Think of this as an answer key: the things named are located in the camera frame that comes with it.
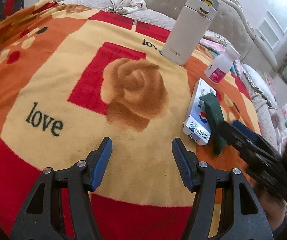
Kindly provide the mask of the white ruffled pillow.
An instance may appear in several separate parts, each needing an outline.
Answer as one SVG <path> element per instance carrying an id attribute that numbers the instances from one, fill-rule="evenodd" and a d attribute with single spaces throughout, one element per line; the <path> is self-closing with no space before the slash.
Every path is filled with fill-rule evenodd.
<path id="1" fill-rule="evenodd" d="M 248 83 L 250 83 L 250 86 L 257 93 L 261 94 L 265 100 L 267 100 L 269 108 L 277 109 L 278 108 L 277 101 L 273 96 L 270 88 L 264 81 L 264 79 L 260 76 L 260 74 L 247 64 L 241 63 L 241 65 L 242 65 L 243 76 L 245 76 Z"/>

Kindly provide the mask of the dark green tissue pack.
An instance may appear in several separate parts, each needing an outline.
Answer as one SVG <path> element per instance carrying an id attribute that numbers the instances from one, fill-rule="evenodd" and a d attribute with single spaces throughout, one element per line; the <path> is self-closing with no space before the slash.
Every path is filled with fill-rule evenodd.
<path id="1" fill-rule="evenodd" d="M 211 129 L 213 152 L 218 157 L 227 144 L 219 131 L 219 125 L 224 121 L 223 113 L 217 97 L 212 92 L 202 96 L 200 100 L 204 103 L 206 118 Z"/>

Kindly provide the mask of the folded pink blue blankets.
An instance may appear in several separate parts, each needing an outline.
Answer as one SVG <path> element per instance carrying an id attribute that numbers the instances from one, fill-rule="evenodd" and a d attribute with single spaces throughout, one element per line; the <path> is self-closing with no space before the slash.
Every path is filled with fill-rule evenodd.
<path id="1" fill-rule="evenodd" d="M 228 45 L 233 48 L 232 43 L 225 37 L 210 30 L 206 31 L 199 43 L 206 47 L 208 50 L 212 50 L 217 55 L 222 54 Z M 238 77 L 241 77 L 243 74 L 243 67 L 239 61 L 239 58 L 240 56 L 238 56 L 237 59 L 233 61 L 230 72 Z"/>

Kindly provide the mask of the cream cloth on sofa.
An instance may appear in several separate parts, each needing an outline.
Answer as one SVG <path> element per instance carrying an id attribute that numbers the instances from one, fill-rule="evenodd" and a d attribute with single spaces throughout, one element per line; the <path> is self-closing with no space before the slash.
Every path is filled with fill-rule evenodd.
<path id="1" fill-rule="evenodd" d="M 107 12 L 113 12 L 119 15 L 127 15 L 136 11 L 146 10 L 147 5 L 144 0 L 110 0 L 111 7 L 106 9 Z"/>

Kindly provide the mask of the white blue cigarette box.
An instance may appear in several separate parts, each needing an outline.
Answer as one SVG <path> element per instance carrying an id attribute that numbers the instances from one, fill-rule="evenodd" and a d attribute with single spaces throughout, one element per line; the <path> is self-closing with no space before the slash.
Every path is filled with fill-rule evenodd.
<path id="1" fill-rule="evenodd" d="M 217 92 L 202 78 L 194 86 L 190 104 L 183 122 L 183 132 L 198 145 L 204 146 L 211 136 L 211 129 L 205 113 L 203 100 L 200 98 Z"/>

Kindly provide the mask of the beige tufted sofa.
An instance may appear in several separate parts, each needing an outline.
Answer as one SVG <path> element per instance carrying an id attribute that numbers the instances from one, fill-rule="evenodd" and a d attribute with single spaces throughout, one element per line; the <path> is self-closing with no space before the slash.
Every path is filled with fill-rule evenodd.
<path id="1" fill-rule="evenodd" d="M 276 67 L 272 51 L 246 22 L 235 0 L 53 0 L 113 12 L 168 30 L 163 54 L 185 64 L 193 45 L 206 46 L 219 56 L 231 52 L 233 67 L 255 107 L 263 138 L 277 146 L 270 111 L 277 102 L 261 77 Z"/>

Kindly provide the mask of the orange red love blanket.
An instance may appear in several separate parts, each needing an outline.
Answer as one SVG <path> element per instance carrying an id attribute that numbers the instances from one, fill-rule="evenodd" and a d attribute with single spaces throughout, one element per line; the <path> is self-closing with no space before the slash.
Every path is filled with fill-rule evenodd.
<path id="1" fill-rule="evenodd" d="M 89 195 L 104 239 L 180 239 L 194 195 L 172 141 L 209 168 L 246 163 L 231 146 L 197 145 L 183 124 L 212 56 L 197 46 L 183 67 L 161 55 L 168 30 L 80 5 L 40 0 L 0 22 L 0 239 L 46 167 L 84 160 L 105 137 L 112 155 Z"/>

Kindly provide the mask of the beige thermos bottle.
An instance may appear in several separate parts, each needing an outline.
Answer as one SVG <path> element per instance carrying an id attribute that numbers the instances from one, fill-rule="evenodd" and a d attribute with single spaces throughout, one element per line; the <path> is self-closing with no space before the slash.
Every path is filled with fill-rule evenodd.
<path id="1" fill-rule="evenodd" d="M 218 8 L 217 0 L 187 0 L 162 48 L 162 56 L 180 66 L 185 65 Z"/>

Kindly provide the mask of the white pink-label pill bottle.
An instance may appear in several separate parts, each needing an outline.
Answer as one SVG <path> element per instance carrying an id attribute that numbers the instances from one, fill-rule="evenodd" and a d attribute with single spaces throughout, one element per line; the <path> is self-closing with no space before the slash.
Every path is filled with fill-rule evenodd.
<path id="1" fill-rule="evenodd" d="M 239 52 L 228 44 L 223 53 L 213 59 L 210 65 L 204 70 L 205 76 L 213 83 L 220 83 L 220 81 L 230 71 L 233 62 L 240 57 Z"/>

